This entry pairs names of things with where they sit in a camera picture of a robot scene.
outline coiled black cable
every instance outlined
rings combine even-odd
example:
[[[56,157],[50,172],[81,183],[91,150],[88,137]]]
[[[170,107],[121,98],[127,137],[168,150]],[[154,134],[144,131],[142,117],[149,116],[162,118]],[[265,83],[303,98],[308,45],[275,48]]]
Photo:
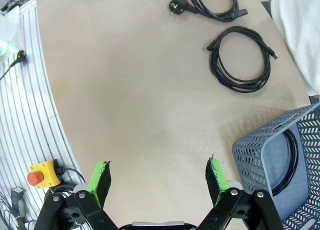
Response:
[[[298,143],[295,135],[289,129],[285,130],[283,134],[285,136],[286,141],[288,142],[290,149],[290,163],[282,181],[276,187],[272,188],[273,196],[276,196],[279,193],[281,193],[290,184],[292,178],[296,173],[299,162]]]
[[[260,76],[251,80],[242,80],[232,76],[225,68],[220,54],[219,49],[222,39],[229,33],[239,33],[243,34],[252,40],[254,40],[260,47],[264,59],[264,68]],[[253,93],[261,88],[267,83],[270,76],[270,56],[277,59],[275,52],[268,47],[262,37],[254,30],[243,26],[232,26],[223,31],[212,43],[206,48],[211,51],[210,60],[210,71],[218,79],[218,81],[226,86],[227,88],[239,92],[239,93]]]
[[[184,10],[193,12],[195,14],[201,14],[211,19],[215,19],[221,22],[232,22],[236,18],[247,15],[247,9],[239,10],[238,0],[232,0],[232,6],[228,11],[222,13],[211,12],[202,0],[191,0],[193,6],[186,0],[172,0],[169,3],[169,8],[173,14],[182,14]]]

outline gray basket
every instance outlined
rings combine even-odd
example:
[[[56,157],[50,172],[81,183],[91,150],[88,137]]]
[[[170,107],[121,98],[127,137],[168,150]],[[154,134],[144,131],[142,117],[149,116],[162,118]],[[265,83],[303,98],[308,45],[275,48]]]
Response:
[[[271,193],[288,170],[290,151],[283,135],[287,129],[297,139],[299,161],[292,181],[273,201],[285,230],[303,226],[306,230],[318,230],[320,103],[287,111],[237,140],[232,147],[233,156],[246,192],[264,189]]]

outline white cloth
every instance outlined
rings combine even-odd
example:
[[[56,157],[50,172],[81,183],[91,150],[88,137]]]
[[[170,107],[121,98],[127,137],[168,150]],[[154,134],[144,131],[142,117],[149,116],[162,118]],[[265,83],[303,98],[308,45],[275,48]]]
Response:
[[[319,95],[320,0],[272,0],[271,14],[300,70],[308,95]]]

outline yellow emergency stop housing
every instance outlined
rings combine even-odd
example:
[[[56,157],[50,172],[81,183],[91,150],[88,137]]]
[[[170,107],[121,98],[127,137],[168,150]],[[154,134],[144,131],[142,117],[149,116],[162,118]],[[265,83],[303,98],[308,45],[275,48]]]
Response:
[[[37,189],[50,188],[61,183],[55,172],[54,160],[31,165],[30,172],[41,172],[43,175],[43,181],[35,186]]]

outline brown table surface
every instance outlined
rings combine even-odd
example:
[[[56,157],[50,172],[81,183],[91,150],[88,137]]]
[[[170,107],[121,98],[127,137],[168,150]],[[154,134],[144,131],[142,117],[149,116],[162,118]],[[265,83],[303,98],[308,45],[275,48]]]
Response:
[[[298,69],[258,0],[231,23],[185,12],[171,0],[37,0],[48,78],[67,140],[88,180],[111,161],[104,209],[118,226],[133,221],[199,224],[212,204],[205,166],[214,154],[240,180],[232,144],[287,110],[309,104]],[[213,12],[231,0],[203,0]],[[266,86],[242,94],[209,71],[206,47],[230,26],[258,31],[279,56]],[[222,41],[236,77],[257,76],[263,59],[249,38]],[[233,224],[231,229],[245,229]]]

